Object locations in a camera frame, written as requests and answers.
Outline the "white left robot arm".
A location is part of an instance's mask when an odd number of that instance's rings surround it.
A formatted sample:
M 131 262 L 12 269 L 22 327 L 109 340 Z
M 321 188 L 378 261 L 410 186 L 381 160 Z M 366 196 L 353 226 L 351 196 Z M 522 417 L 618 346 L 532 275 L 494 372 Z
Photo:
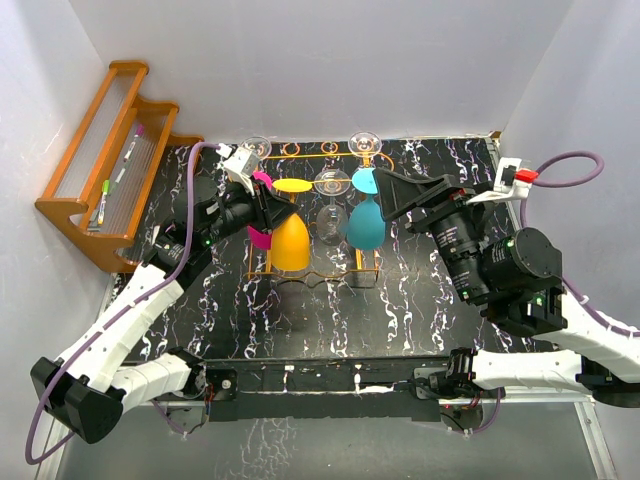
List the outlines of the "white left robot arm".
M 297 205 L 260 180 L 223 190 L 206 178 L 176 198 L 151 249 L 110 307 L 55 360 L 42 357 L 30 377 L 44 410 L 86 443 L 104 439 L 124 413 L 165 393 L 200 396 L 207 376 L 198 357 L 176 347 L 135 368 L 122 363 L 154 321 L 211 262 L 211 248 L 247 228 L 266 232 Z

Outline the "orange plastic wine glass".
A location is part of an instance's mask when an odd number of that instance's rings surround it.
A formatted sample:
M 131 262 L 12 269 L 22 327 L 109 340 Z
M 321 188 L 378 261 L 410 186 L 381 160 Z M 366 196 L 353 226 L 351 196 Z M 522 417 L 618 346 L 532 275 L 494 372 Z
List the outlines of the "orange plastic wine glass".
M 287 193 L 293 201 L 296 194 L 309 191 L 312 183 L 303 179 L 282 178 L 275 180 L 273 186 L 278 191 Z M 311 245 L 307 226 L 301 217 L 294 213 L 272 234 L 272 264 L 282 271 L 301 271 L 310 264 L 310 255 Z

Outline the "clear wine glass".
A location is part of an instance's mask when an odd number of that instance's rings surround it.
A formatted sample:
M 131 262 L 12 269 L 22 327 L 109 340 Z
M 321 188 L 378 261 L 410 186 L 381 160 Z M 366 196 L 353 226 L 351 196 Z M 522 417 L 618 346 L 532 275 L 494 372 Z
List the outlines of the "clear wine glass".
M 272 152 L 271 141 L 262 136 L 249 137 L 241 142 L 241 146 L 253 151 L 261 160 L 268 158 Z
M 317 235 L 327 246 L 337 246 L 346 237 L 348 216 L 345 209 L 336 203 L 336 198 L 345 194 L 350 186 L 350 177 L 339 169 L 323 170 L 314 180 L 315 190 L 328 200 L 316 217 Z
M 372 158 L 381 152 L 382 140 L 372 132 L 357 132 L 349 138 L 348 148 L 353 156 L 361 160 L 362 166 L 368 168 Z

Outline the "pink plastic wine glass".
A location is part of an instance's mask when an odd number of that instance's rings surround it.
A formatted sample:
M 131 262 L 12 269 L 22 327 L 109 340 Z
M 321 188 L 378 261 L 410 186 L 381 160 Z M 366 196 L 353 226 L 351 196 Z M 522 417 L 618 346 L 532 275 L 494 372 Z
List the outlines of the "pink plastic wine glass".
M 260 180 L 265 183 L 269 190 L 272 189 L 272 179 L 262 171 L 255 171 L 252 175 L 255 180 Z M 247 228 L 249 239 L 252 245 L 256 248 L 269 251 L 271 249 L 271 239 L 272 235 L 267 233 L 262 233 L 259 230 L 249 226 Z

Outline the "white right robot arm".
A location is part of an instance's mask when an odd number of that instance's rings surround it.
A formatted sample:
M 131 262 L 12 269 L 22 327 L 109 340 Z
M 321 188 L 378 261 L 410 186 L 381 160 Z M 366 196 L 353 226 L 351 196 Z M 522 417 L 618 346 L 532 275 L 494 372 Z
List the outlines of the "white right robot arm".
M 465 188 L 451 175 L 406 177 L 376 168 L 382 216 L 395 220 L 415 208 L 424 218 L 411 233 L 430 234 L 459 298 L 515 337 L 556 345 L 549 352 L 498 354 L 452 350 L 447 367 L 414 375 L 428 398 L 455 399 L 507 386 L 554 388 L 591 395 L 615 407 L 639 405 L 639 333 L 620 322 L 597 320 L 566 290 L 562 254 L 538 229 L 523 227 L 493 243 L 484 230 L 496 205 L 526 198 L 534 171 L 509 160 L 495 182 Z

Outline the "blue plastic wine glass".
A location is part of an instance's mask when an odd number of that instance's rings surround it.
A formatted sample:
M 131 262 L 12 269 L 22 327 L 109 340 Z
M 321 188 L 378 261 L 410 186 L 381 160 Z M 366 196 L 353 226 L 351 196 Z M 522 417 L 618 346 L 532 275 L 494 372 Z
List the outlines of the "blue plastic wine glass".
M 386 224 L 382 218 L 380 205 L 374 197 L 378 194 L 374 169 L 361 168 L 352 176 L 355 190 L 365 195 L 351 213 L 348 222 L 347 242 L 360 250 L 375 250 L 385 241 Z

